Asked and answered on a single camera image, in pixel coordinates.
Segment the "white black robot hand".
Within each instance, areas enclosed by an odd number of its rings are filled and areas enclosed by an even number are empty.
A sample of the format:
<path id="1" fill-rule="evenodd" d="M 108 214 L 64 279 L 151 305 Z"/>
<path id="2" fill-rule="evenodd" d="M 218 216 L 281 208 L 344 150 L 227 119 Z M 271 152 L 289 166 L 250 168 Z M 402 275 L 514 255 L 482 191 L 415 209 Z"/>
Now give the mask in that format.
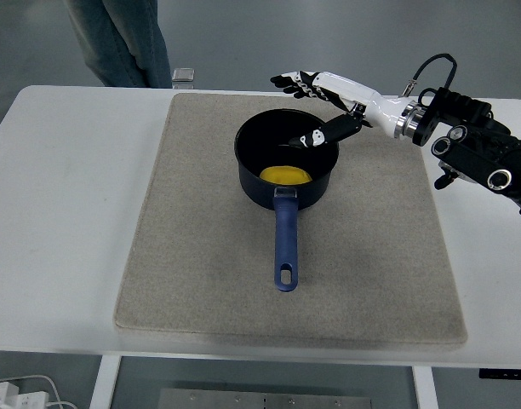
<path id="1" fill-rule="evenodd" d="M 342 113 L 317 129 L 289 140 L 291 147 L 314 148 L 333 144 L 357 134 L 364 126 L 378 127 L 390 137 L 399 137 L 408 97 L 386 98 L 379 92 L 331 72 L 288 72 L 271 78 L 284 93 L 296 99 L 319 99 Z"/>

